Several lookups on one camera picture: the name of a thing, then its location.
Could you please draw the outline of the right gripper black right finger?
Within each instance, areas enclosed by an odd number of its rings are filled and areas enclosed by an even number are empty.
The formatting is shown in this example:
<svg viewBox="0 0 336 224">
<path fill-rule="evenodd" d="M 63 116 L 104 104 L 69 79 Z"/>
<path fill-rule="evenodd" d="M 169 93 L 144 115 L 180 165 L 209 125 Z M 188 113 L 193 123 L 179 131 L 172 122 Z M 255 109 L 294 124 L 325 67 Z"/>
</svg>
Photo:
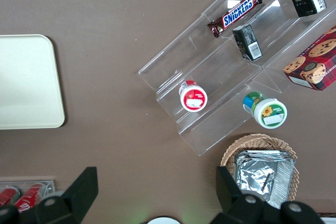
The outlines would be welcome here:
<svg viewBox="0 0 336 224">
<path fill-rule="evenodd" d="M 276 210 L 258 196 L 243 194 L 225 166 L 216 169 L 216 193 L 222 212 L 212 223 L 276 222 Z"/>
</svg>

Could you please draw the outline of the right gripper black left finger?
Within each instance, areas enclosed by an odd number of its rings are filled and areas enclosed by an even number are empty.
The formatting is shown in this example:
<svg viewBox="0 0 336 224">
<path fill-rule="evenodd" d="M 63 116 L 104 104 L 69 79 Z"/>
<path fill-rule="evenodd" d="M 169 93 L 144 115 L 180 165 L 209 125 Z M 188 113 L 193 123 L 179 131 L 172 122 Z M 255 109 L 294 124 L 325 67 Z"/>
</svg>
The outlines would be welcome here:
<svg viewBox="0 0 336 224">
<path fill-rule="evenodd" d="M 81 223 L 98 195 L 96 167 L 87 167 L 60 196 L 33 208 L 34 223 Z"/>
</svg>

